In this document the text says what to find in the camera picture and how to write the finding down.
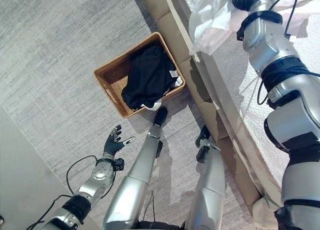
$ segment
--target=wicker basket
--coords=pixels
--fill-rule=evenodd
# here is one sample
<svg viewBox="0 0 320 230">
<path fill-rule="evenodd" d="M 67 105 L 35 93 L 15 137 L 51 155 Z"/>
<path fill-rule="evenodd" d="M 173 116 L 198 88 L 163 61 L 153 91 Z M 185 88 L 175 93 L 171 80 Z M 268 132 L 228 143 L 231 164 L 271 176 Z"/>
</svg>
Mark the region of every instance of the wicker basket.
<svg viewBox="0 0 320 230">
<path fill-rule="evenodd" d="M 121 93 L 128 82 L 128 73 L 131 66 L 130 55 L 133 52 L 141 49 L 142 47 L 152 42 L 161 43 L 161 45 L 165 49 L 165 52 L 168 54 L 169 58 L 174 64 L 177 73 L 182 79 L 182 84 L 170 90 L 162 97 L 162 99 L 165 99 L 168 96 L 180 91 L 186 84 L 186 81 L 183 75 L 181 74 L 174 58 L 172 57 L 172 54 L 170 53 L 163 37 L 158 32 L 152 33 L 150 36 L 148 36 L 142 42 L 138 43 L 136 46 L 132 47 L 131 49 L 124 52 L 122 55 L 119 55 L 114 60 L 110 61 L 106 65 L 94 71 L 94 76 L 96 80 L 99 82 L 100 86 L 105 91 L 106 95 L 109 97 L 109 99 L 114 104 L 115 108 L 123 118 L 130 117 L 145 109 L 145 107 L 141 107 L 140 109 L 133 111 L 123 101 Z"/>
</svg>

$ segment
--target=black cable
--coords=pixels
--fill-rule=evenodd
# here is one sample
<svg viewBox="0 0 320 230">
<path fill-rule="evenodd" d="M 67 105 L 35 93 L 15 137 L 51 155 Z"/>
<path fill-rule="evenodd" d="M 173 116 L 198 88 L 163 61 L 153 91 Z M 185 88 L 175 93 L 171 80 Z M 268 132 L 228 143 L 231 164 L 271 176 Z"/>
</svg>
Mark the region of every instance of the black cable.
<svg viewBox="0 0 320 230">
<path fill-rule="evenodd" d="M 103 195 L 103 196 L 101 197 L 101 199 L 104 198 L 104 197 L 110 192 L 112 186 L 114 185 L 115 178 L 116 178 L 116 174 L 117 174 L 117 172 L 115 171 L 115 172 L 114 172 L 114 176 L 113 176 L 113 180 L 112 180 L 112 183 L 111 183 L 111 186 L 110 186 L 109 190 L 105 193 L 105 195 Z"/>
<path fill-rule="evenodd" d="M 276 74 L 274 74 L 274 77 L 280 77 L 281 74 L 285 74 L 287 73 L 287 71 L 280 71 L 280 72 L 277 72 Z M 296 74 L 305 74 L 305 75 L 311 75 L 311 76 L 317 76 L 317 77 L 320 77 L 320 74 L 318 73 L 315 73 L 315 72 L 310 72 L 310 71 L 307 71 L 307 70 L 290 70 L 290 73 L 296 73 Z M 264 100 L 262 102 L 259 102 L 260 100 L 260 93 L 261 93 L 261 89 L 262 89 L 262 85 L 264 84 L 264 81 L 262 80 L 261 81 L 261 84 L 259 86 L 259 89 L 258 89 L 258 95 L 257 95 L 257 99 L 256 99 L 256 102 L 258 105 L 262 105 L 268 98 L 268 94 L 265 96 Z"/>
<path fill-rule="evenodd" d="M 27 228 L 26 230 L 32 230 L 32 229 L 34 229 L 34 227 L 35 227 L 36 225 L 38 225 L 39 223 L 44 222 L 44 221 L 42 221 L 42 219 L 43 219 L 43 218 L 46 216 L 46 214 L 51 210 L 51 208 L 54 206 L 55 202 L 56 202 L 60 197 L 62 197 L 62 196 L 71 197 L 71 196 L 69 196 L 69 195 L 64 195 L 64 194 L 58 196 L 55 200 L 53 200 L 51 206 L 50 206 L 50 207 L 45 211 L 45 213 L 38 219 L 38 221 L 36 221 L 35 223 L 33 223 L 33 224 L 31 224 L 30 226 L 28 226 L 28 228 Z"/>
<path fill-rule="evenodd" d="M 259 102 L 260 100 L 260 92 L 261 92 L 261 89 L 262 89 L 262 85 L 264 84 L 264 81 L 261 81 L 260 83 L 260 86 L 259 86 L 259 90 L 258 90 L 258 96 L 256 98 L 256 102 L 258 105 L 262 105 L 268 98 L 268 94 L 265 96 L 264 100 L 262 102 Z"/>
<path fill-rule="evenodd" d="M 147 209 L 148 209 L 148 207 L 149 207 L 149 205 L 150 205 L 150 202 L 151 202 L 151 200 L 152 200 L 152 198 L 153 198 L 153 195 L 154 195 L 154 192 L 153 192 L 153 190 L 152 190 L 152 191 L 151 191 L 150 200 L 149 200 L 149 202 L 148 202 L 148 204 L 146 205 L 146 208 L 145 208 L 145 210 L 144 210 L 144 214 L 143 214 L 142 221 L 145 220 L 146 212 L 147 212 Z M 154 206 L 153 206 L 153 219 L 154 219 L 154 221 L 156 221 L 156 216 L 155 216 L 154 210 L 155 210 L 155 208 L 154 208 Z"/>
<path fill-rule="evenodd" d="M 98 161 L 97 157 L 94 156 L 94 155 L 85 156 L 84 158 L 81 158 L 80 160 L 78 160 L 78 161 L 76 161 L 74 164 L 72 164 L 71 167 L 69 167 L 68 171 L 66 171 L 66 175 L 65 175 L 66 184 L 67 184 L 67 186 L 68 186 L 68 188 L 69 188 L 69 190 L 70 190 L 70 192 L 71 192 L 72 194 L 74 194 L 74 192 L 73 192 L 73 190 L 71 189 L 70 184 L 69 184 L 69 171 L 70 171 L 71 168 L 73 168 L 73 166 L 76 165 L 78 162 L 80 162 L 80 161 L 82 161 L 82 160 L 84 160 L 84 159 L 86 159 L 86 158 L 89 158 L 89 157 L 94 157 L 94 158 L 95 158 L 95 161 L 96 161 L 96 162 Z"/>
<path fill-rule="evenodd" d="M 272 4 L 272 6 L 269 8 L 269 10 L 272 10 L 273 7 L 275 7 L 275 5 L 278 4 L 279 1 L 280 1 L 280 0 L 276 0 L 276 1 Z M 291 13 L 290 13 L 288 22 L 287 22 L 286 27 L 285 27 L 285 30 L 284 30 L 284 36 L 285 36 L 286 38 L 290 36 L 290 35 L 287 34 L 287 32 L 288 32 L 288 28 L 289 28 L 289 25 L 290 25 L 290 22 L 291 22 L 291 18 L 292 18 L 292 16 L 294 15 L 294 11 L 295 11 L 295 8 L 296 8 L 296 6 L 297 6 L 297 2 L 298 2 L 298 0 L 294 0 L 294 4 L 293 4 L 293 6 L 292 6 L 292 10 L 291 10 Z"/>
<path fill-rule="evenodd" d="M 153 221 L 156 221 L 156 214 L 155 214 L 155 196 L 154 196 L 154 192 L 151 191 L 151 194 L 152 194 Z"/>
</svg>

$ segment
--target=gray carpet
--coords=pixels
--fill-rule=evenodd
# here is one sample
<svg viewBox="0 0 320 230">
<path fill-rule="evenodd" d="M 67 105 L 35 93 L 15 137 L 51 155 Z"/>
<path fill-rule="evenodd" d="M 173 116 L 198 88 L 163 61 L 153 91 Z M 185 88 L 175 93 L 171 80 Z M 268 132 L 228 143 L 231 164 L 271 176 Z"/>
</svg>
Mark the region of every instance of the gray carpet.
<svg viewBox="0 0 320 230">
<path fill-rule="evenodd" d="M 136 1 L 141 0 L 0 0 L 0 103 L 58 178 L 66 183 L 74 161 L 101 155 L 115 125 L 122 125 L 123 137 L 137 137 L 117 155 L 125 159 L 125 171 L 90 213 L 100 225 L 154 115 L 145 111 L 122 119 L 93 78 L 95 68 L 150 34 L 148 26 L 155 29 Z M 181 224 L 200 175 L 194 140 L 203 121 L 187 89 L 163 104 L 169 115 L 149 193 L 155 191 L 157 220 Z M 70 173 L 74 189 L 92 163 L 88 159 Z M 222 229 L 253 229 L 228 172 L 226 191 Z M 146 219 L 152 219 L 151 209 Z"/>
</svg>

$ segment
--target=wall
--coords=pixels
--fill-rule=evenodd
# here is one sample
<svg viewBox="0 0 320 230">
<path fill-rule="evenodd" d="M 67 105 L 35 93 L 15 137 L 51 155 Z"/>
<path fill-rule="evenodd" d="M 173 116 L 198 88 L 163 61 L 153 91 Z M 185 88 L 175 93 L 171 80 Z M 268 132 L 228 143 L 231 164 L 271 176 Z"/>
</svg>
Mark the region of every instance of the wall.
<svg viewBox="0 0 320 230">
<path fill-rule="evenodd" d="M 69 192 L 0 105 L 0 215 L 5 220 L 1 230 L 26 229 L 60 194 Z M 57 201 L 45 219 L 65 201 Z M 87 217 L 80 229 L 100 227 Z"/>
</svg>

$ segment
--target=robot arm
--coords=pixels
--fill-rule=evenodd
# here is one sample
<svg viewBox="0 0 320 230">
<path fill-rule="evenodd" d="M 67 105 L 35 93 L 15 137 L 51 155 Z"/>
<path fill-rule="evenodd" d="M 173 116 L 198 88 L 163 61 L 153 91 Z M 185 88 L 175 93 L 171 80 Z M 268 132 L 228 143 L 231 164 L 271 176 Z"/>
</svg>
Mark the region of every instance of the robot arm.
<svg viewBox="0 0 320 230">
<path fill-rule="evenodd" d="M 281 15 L 269 10 L 275 0 L 232 0 L 249 12 L 237 39 L 262 78 L 274 109 L 264 122 L 271 142 L 287 152 L 282 180 L 284 207 L 275 212 L 279 229 L 320 226 L 320 81 L 311 76 L 285 36 Z"/>
<path fill-rule="evenodd" d="M 120 130 L 120 125 L 112 130 L 105 142 L 102 158 L 96 162 L 89 179 L 54 213 L 53 217 L 41 228 L 42 230 L 72 230 L 83 224 L 83 220 L 102 198 L 105 190 L 112 186 L 115 171 L 124 168 L 124 160 L 121 158 L 115 160 L 115 154 L 136 139 L 131 137 L 119 142 Z"/>
</svg>

